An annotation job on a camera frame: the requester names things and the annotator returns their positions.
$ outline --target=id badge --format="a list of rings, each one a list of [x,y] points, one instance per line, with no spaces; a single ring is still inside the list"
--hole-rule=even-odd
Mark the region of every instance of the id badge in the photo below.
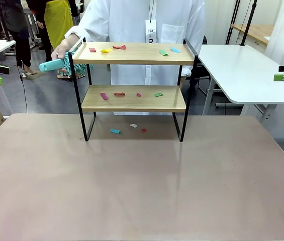
[[[145,21],[145,42],[147,44],[156,43],[156,20]]]

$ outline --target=teal handle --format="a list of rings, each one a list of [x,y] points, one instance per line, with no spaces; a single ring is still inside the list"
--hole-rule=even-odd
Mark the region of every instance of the teal handle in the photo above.
[[[62,59],[56,59],[56,60],[52,60],[52,61],[40,64],[39,69],[41,72],[47,72],[47,71],[62,69],[64,65],[65,63]]]

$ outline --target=black pants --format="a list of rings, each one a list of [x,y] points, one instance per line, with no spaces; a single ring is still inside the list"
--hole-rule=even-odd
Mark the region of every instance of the black pants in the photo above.
[[[10,31],[13,40],[16,42],[16,59],[17,65],[22,67],[22,62],[24,65],[30,67],[31,66],[31,51],[30,51],[30,43],[29,39],[20,38],[19,33]]]
[[[43,48],[46,52],[46,62],[51,61],[51,43],[49,39],[49,35],[47,32],[46,24],[43,22],[43,29],[38,27],[40,38],[42,41]]]

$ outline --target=yellow skirt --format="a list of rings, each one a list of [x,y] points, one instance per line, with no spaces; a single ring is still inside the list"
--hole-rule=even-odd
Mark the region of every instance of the yellow skirt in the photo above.
[[[73,26],[68,0],[47,2],[45,23],[52,48],[55,49]]]

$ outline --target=shirt pocket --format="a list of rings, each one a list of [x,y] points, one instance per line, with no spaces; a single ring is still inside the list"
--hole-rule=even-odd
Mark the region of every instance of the shirt pocket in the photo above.
[[[179,44],[183,42],[184,26],[175,26],[169,24],[162,25],[161,43]]]

